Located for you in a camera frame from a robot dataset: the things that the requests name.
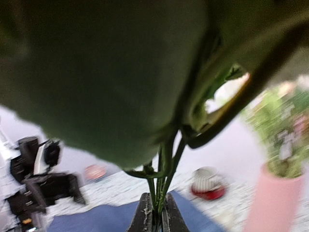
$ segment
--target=blue cloth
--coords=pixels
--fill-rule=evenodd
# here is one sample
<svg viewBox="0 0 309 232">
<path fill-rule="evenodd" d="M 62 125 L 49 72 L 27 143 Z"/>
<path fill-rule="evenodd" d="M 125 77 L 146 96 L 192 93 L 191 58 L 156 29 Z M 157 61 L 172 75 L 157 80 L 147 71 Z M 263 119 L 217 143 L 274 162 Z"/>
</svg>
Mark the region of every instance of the blue cloth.
<svg viewBox="0 0 309 232">
<path fill-rule="evenodd" d="M 177 192 L 171 192 L 191 232 L 225 232 Z M 55 217 L 47 232 L 126 232 L 138 202 L 114 207 L 100 205 L 87 212 Z"/>
</svg>

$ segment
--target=motor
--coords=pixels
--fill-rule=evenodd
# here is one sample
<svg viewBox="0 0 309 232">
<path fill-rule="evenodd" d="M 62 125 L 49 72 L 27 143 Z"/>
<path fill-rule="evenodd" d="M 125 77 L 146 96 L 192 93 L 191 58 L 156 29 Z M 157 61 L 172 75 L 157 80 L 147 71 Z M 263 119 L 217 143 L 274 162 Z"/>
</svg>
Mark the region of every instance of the motor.
<svg viewBox="0 0 309 232">
<path fill-rule="evenodd" d="M 9 219 L 0 225 L 4 228 L 0 232 L 45 231 L 46 209 L 60 198 L 72 197 L 76 203 L 86 204 L 78 177 L 57 172 L 60 141 L 40 144 L 37 137 L 26 137 L 13 146 L 1 129 L 0 138 L 0 189 L 4 190 L 0 210 L 5 207 L 6 213 L 12 213 L 7 218 L 16 218 L 15 225 L 10 225 Z M 5 221 L 1 217 L 0 211 L 0 224 Z"/>
</svg>

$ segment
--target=white table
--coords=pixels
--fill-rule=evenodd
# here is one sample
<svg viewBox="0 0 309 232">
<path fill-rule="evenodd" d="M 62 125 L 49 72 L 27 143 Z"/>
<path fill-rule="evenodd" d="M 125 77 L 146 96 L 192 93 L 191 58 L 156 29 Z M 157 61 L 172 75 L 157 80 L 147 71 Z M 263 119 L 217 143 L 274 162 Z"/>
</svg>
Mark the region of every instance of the white table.
<svg viewBox="0 0 309 232">
<path fill-rule="evenodd" d="M 205 215 L 223 224 L 227 231 L 242 231 L 253 198 L 252 186 L 234 181 L 230 183 L 228 192 L 223 198 L 209 202 L 192 196 L 189 191 L 190 183 L 191 173 L 177 172 L 169 190 L 176 189 L 182 196 L 190 199 Z M 49 208 L 48 223 L 52 222 L 54 216 L 85 212 L 101 204 L 118 206 L 138 201 L 142 193 L 149 192 L 145 180 L 131 177 L 124 172 L 86 185 L 81 190 L 89 205 L 80 206 L 71 199 L 61 199 L 57 205 Z M 309 199 L 307 198 L 303 198 L 300 202 L 293 232 L 309 232 Z"/>
</svg>

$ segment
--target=table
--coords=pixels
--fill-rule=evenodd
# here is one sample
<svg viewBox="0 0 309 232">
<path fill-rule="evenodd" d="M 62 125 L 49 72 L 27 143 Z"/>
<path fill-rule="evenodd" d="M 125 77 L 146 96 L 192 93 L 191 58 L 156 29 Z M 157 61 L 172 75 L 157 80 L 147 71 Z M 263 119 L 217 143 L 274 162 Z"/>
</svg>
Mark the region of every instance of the table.
<svg viewBox="0 0 309 232">
<path fill-rule="evenodd" d="M 241 232 L 253 199 L 254 187 L 248 183 L 231 181 L 224 197 L 209 202 L 190 193 L 191 176 L 191 172 L 176 172 L 169 190 L 177 190 L 201 212 L 222 224 L 228 232 Z M 72 199 L 60 199 L 56 205 L 49 207 L 47 223 L 50 224 L 55 216 L 82 213 L 101 204 L 118 206 L 138 201 L 141 194 L 149 192 L 149 189 L 146 180 L 119 172 L 82 187 L 81 192 L 89 202 L 87 206 L 80 206 Z M 308 198 L 304 197 L 300 201 L 293 232 L 309 232 Z"/>
</svg>

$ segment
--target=marble tabletop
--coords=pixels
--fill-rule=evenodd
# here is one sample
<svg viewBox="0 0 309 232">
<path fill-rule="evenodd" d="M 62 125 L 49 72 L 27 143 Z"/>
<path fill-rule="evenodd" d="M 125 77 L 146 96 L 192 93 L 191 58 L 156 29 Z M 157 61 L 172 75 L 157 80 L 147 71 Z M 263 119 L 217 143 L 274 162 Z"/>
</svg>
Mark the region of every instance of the marble tabletop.
<svg viewBox="0 0 309 232">
<path fill-rule="evenodd" d="M 176 172 L 169 190 L 177 190 L 201 212 L 222 224 L 228 232 L 241 232 L 253 199 L 254 187 L 240 181 L 229 181 L 228 191 L 224 197 L 215 201 L 205 201 L 190 193 L 191 176 L 191 172 Z M 56 205 L 49 207 L 47 223 L 50 224 L 55 216 L 85 212 L 101 204 L 118 206 L 138 201 L 142 193 L 149 192 L 145 180 L 131 177 L 124 172 L 86 185 L 81 191 L 88 201 L 87 206 L 80 206 L 72 199 L 61 199 Z M 292 231 L 309 232 L 308 198 L 304 197 L 300 201 Z"/>
</svg>

